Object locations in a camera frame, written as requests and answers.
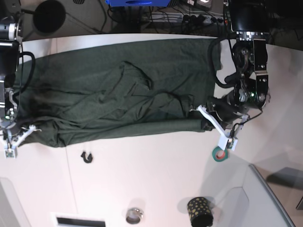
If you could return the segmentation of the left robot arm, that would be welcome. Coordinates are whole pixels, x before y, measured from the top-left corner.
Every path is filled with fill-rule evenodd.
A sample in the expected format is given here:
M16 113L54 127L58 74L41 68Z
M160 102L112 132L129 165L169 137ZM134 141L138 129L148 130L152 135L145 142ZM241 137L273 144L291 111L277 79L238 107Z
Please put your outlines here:
M211 41L207 57L210 73L221 88L232 88L222 98L210 97L206 110L227 126L247 114L251 108L263 110L268 96L266 37L269 34L266 5L263 0L227 0L223 7L224 35ZM230 45L235 72L221 82L216 75L213 52L221 41Z

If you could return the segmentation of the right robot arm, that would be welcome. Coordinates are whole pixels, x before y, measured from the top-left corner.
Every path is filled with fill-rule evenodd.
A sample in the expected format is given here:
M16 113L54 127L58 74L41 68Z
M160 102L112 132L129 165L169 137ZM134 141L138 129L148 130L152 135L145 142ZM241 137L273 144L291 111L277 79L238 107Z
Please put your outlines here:
M0 2L0 127L14 127L18 114L17 96L23 92L13 89L23 40L24 13L18 0Z

